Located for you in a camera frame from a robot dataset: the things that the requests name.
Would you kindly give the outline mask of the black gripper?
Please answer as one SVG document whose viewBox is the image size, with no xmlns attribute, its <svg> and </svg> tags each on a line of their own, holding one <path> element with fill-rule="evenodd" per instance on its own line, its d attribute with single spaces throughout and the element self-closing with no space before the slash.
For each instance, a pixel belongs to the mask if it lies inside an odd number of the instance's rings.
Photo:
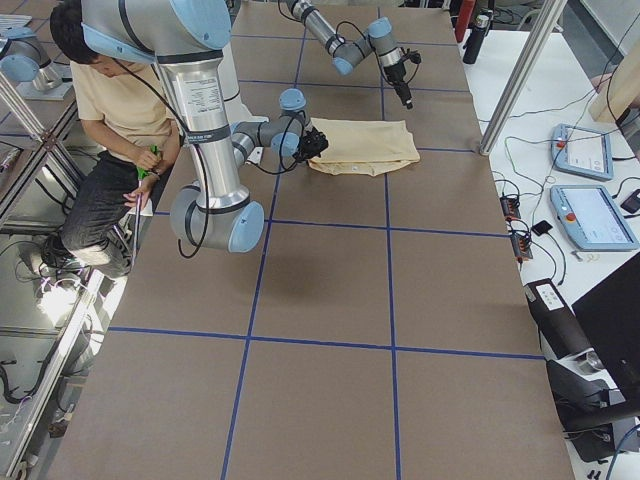
<svg viewBox="0 0 640 480">
<path fill-rule="evenodd" d="M 413 108 L 412 94 L 405 82 L 406 69 L 402 62 L 384 67 L 386 82 L 393 87 L 398 95 L 401 104 L 406 109 Z"/>
<path fill-rule="evenodd" d="M 298 149 L 293 158 L 297 163 L 304 163 L 312 158 L 320 157 L 328 148 L 329 142 L 326 135 L 312 127 L 300 138 Z"/>
</svg>

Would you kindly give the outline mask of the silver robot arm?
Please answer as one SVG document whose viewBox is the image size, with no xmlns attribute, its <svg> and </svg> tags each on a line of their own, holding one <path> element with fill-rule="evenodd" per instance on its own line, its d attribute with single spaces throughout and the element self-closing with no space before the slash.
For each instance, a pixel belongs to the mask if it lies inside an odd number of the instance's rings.
<svg viewBox="0 0 640 480">
<path fill-rule="evenodd" d="M 421 56 L 416 50 L 400 46 L 387 17 L 374 20 L 365 30 L 349 21 L 334 27 L 311 1 L 285 1 L 285 4 L 289 19 L 301 23 L 319 41 L 340 75 L 350 75 L 361 62 L 374 55 L 384 82 L 393 88 L 406 109 L 413 108 L 410 89 L 413 77 L 407 77 L 405 63 L 413 63 L 418 68 Z"/>
<path fill-rule="evenodd" d="M 252 200 L 239 168 L 257 147 L 304 162 L 328 147 L 305 112 L 298 89 L 284 91 L 274 121 L 231 124 L 218 68 L 231 36 L 223 1 L 85 1 L 86 44 L 108 57 L 147 63 L 159 76 L 180 124 L 197 180 L 173 201 L 176 236 L 197 248 L 245 253 L 260 240 L 264 210 Z"/>
</svg>

